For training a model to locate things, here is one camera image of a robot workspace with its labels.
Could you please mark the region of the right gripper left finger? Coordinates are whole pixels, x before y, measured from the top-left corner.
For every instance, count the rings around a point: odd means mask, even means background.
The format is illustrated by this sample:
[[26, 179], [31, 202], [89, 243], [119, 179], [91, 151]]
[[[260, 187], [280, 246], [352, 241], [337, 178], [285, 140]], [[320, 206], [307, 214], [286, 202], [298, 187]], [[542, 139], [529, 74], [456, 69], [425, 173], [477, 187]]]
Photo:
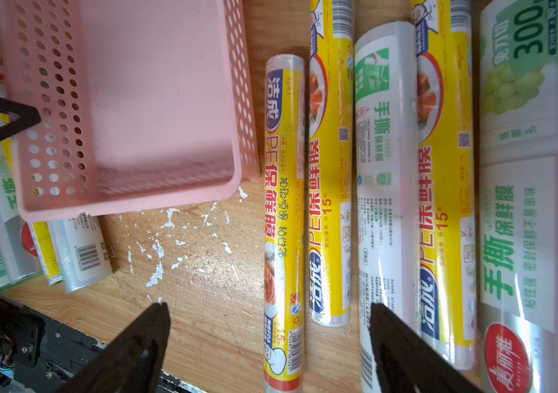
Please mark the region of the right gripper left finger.
[[152, 304], [59, 391], [155, 392], [170, 327], [167, 304]]

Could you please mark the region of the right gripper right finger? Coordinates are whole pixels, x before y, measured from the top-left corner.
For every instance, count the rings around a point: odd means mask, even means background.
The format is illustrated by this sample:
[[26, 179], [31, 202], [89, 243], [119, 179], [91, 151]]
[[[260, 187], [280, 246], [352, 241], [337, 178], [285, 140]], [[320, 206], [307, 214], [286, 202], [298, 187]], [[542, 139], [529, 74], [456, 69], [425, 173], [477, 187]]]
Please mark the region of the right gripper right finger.
[[481, 393], [383, 304], [371, 306], [370, 337], [381, 391]]

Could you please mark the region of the pink plastic basket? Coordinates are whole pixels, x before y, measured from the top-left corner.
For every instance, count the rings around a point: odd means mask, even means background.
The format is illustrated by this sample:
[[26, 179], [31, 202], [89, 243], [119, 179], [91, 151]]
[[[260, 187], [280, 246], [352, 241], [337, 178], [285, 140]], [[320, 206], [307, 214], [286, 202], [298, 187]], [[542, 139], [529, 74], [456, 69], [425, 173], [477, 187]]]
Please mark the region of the pink plastic basket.
[[29, 222], [230, 197], [260, 172], [240, 1], [1, 1]]

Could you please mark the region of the yellow wrap roll long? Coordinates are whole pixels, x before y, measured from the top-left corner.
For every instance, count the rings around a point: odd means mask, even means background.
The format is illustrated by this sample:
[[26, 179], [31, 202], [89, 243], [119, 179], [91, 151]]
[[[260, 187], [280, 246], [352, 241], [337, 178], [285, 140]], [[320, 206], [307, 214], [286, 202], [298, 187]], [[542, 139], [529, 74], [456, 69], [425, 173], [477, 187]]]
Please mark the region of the yellow wrap roll long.
[[264, 320], [266, 392], [303, 381], [304, 61], [267, 61], [264, 91]]

